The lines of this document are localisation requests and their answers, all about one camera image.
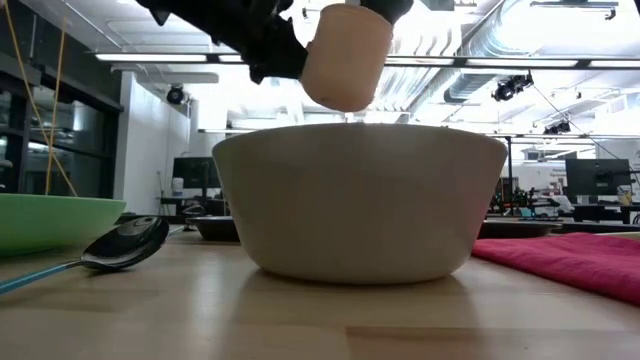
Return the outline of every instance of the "window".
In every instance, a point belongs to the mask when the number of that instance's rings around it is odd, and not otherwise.
[[[60,149],[54,149],[54,153],[79,196],[101,197],[101,189],[104,186],[102,182],[107,179],[107,176],[103,176],[103,161],[105,160]],[[48,164],[48,147],[38,143],[29,143],[25,193],[45,193]],[[49,193],[59,196],[73,195],[55,162],[51,169],[51,191]]]
[[[75,92],[63,89],[53,126],[55,91],[37,86],[32,94],[41,128],[20,86],[21,82],[0,76],[0,192],[45,194],[49,165],[45,136],[53,133],[53,149],[63,170],[52,163],[49,193],[73,196],[66,175],[78,196],[111,198],[117,114],[96,110],[78,101]]]
[[[11,94],[0,90],[0,127],[9,126],[11,111]]]
[[[7,137],[0,136],[0,192],[6,192],[6,179],[8,170],[5,170],[10,166],[10,163],[6,160],[7,154]]]
[[[54,131],[54,144],[95,153],[108,150],[105,146],[104,113],[79,101],[59,97],[56,126],[52,129],[55,92],[48,88],[36,88],[34,98],[47,136]],[[35,137],[42,137],[35,117],[31,119],[31,132]]]

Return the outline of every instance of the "spoon handle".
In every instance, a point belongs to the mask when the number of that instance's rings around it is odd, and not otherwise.
[[[62,272],[67,269],[71,269],[80,265],[82,265],[82,261],[75,260],[65,264],[60,264],[60,265],[51,267],[46,270],[37,271],[28,275],[23,275],[11,280],[0,282],[0,295],[4,295],[10,291],[21,288],[34,281],[38,281],[40,279],[46,278],[47,276],[51,276],[53,274],[57,274],[59,272]]]

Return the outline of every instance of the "black spoon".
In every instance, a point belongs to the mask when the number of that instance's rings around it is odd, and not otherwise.
[[[169,223],[161,218],[129,221],[96,240],[79,260],[0,282],[0,295],[77,266],[105,272],[127,268],[155,254],[168,235]]]

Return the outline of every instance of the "table surface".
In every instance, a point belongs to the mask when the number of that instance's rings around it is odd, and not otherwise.
[[[259,271],[178,234],[128,272],[70,270],[0,297],[2,359],[635,359],[640,309],[471,259],[415,285]],[[0,277],[69,254],[0,260]]]

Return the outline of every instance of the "red cloth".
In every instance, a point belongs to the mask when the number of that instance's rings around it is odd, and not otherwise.
[[[640,242],[591,234],[476,241],[473,255],[640,305]]]

